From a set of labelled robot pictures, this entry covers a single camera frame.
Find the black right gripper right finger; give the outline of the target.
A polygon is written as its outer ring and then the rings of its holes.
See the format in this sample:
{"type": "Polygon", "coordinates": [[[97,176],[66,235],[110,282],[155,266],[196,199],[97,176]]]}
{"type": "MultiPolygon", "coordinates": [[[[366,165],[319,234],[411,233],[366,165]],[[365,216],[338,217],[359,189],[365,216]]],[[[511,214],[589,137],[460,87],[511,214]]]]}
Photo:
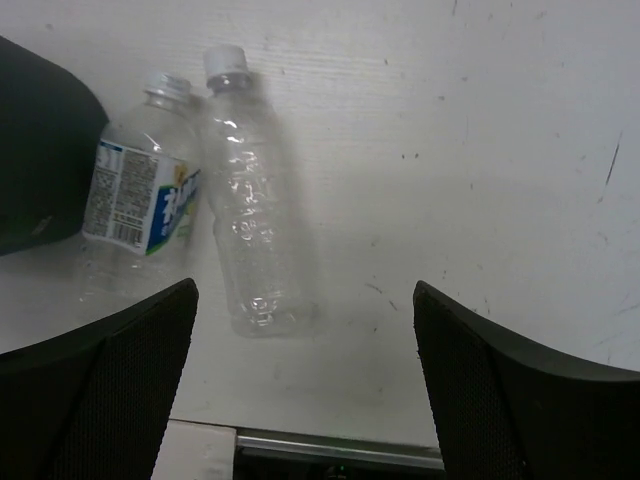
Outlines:
{"type": "Polygon", "coordinates": [[[638,478],[638,372],[537,343],[424,281],[413,305],[448,478],[638,478]]]}

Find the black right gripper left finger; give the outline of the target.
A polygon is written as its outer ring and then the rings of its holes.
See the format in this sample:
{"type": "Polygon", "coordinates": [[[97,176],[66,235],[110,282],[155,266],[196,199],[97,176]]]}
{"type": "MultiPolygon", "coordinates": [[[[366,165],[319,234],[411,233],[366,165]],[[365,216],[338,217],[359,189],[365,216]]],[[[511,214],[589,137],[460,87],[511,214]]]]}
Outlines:
{"type": "Polygon", "coordinates": [[[148,479],[199,293],[184,279],[120,312],[1,356],[4,479],[148,479]]]}

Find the clear bottle white green label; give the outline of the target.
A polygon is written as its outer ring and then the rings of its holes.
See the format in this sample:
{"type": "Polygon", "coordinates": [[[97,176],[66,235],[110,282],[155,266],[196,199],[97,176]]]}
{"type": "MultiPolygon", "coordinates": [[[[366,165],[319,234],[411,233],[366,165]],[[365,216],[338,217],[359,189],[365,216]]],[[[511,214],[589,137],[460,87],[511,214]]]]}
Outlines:
{"type": "Polygon", "coordinates": [[[141,104],[105,126],[97,144],[82,226],[84,306],[138,301],[186,269],[202,179],[187,112],[191,84],[156,72],[144,93],[141,104]]]}

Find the clear unlabelled plastic bottle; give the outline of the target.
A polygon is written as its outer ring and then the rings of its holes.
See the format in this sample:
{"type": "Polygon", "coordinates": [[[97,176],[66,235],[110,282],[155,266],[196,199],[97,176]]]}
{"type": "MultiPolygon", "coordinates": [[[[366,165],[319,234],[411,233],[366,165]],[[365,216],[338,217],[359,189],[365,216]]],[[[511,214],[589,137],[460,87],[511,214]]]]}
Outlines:
{"type": "Polygon", "coordinates": [[[209,48],[204,69],[211,95],[198,129],[232,326],[303,337],[317,311],[315,258],[282,124],[241,47],[209,48]]]}

